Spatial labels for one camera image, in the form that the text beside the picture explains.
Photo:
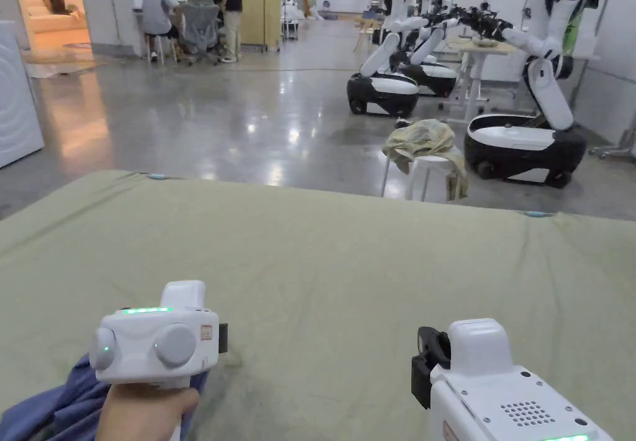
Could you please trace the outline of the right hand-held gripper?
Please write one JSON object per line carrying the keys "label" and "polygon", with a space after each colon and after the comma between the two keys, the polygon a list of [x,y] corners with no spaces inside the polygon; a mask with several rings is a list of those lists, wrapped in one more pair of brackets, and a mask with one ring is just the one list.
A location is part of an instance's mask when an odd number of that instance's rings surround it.
{"label": "right hand-held gripper", "polygon": [[609,440],[609,434],[545,380],[513,362],[494,319],[423,326],[411,392],[429,412],[430,440]]}

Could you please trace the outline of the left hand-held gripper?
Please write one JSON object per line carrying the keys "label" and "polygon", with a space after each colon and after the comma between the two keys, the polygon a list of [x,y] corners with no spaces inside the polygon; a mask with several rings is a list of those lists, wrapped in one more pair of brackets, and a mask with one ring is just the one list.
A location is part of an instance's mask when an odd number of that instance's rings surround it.
{"label": "left hand-held gripper", "polygon": [[227,353],[228,327],[204,307],[201,280],[173,281],[157,307],[119,309],[102,318],[89,363],[109,384],[185,388]]}

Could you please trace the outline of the person's left hand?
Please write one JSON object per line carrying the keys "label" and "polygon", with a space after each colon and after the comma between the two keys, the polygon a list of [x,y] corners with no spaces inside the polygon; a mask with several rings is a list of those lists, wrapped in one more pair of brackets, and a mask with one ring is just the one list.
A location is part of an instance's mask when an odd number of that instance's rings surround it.
{"label": "person's left hand", "polygon": [[199,403],[194,388],[160,389],[148,384],[111,386],[96,440],[171,440],[182,417]]}

